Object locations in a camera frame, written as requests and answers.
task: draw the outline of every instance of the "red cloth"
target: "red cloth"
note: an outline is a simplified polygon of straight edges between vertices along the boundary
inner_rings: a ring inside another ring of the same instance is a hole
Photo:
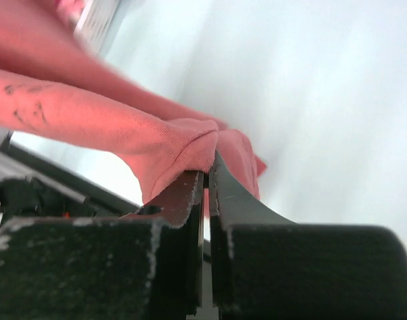
[[[113,152],[139,180],[144,202],[184,170],[208,171],[215,149],[256,197],[265,169],[239,131],[87,55],[50,0],[0,0],[0,126]]]

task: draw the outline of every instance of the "white surface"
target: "white surface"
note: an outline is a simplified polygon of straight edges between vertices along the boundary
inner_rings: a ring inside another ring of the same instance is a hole
[[[407,245],[407,0],[139,3],[108,61],[247,133],[268,163],[263,202],[298,222],[387,225]],[[131,188],[115,160],[63,149]]]

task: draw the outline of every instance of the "folded fabric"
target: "folded fabric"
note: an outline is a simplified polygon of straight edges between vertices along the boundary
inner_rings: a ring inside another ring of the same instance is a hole
[[[245,135],[86,54],[53,0],[0,1],[0,126],[118,155],[139,180],[144,202],[184,170],[208,171],[218,149],[259,197],[265,166]]]

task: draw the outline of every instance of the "pink fabric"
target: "pink fabric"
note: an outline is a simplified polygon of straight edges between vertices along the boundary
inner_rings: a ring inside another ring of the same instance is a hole
[[[184,170],[208,171],[215,149],[256,197],[265,169],[225,122],[149,93],[87,55],[49,0],[0,0],[0,126],[115,153],[138,178],[144,202]]]

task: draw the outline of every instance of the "pink cloth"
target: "pink cloth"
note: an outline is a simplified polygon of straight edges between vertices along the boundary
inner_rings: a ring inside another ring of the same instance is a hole
[[[184,170],[208,171],[218,149],[259,197],[265,166],[245,135],[94,60],[50,0],[0,0],[0,126],[118,155],[139,180],[144,202]]]

